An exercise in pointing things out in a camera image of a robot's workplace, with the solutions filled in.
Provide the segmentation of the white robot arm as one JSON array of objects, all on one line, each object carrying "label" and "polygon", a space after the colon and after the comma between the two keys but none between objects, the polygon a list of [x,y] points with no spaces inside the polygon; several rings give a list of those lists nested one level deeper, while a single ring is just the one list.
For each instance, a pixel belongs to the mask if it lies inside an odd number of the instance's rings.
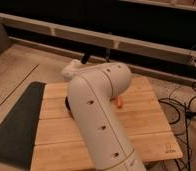
[{"label": "white robot arm", "polygon": [[89,155],[98,171],[146,171],[111,100],[125,92],[132,74],[123,63],[84,67],[72,60],[62,71],[68,81],[67,101]]}]

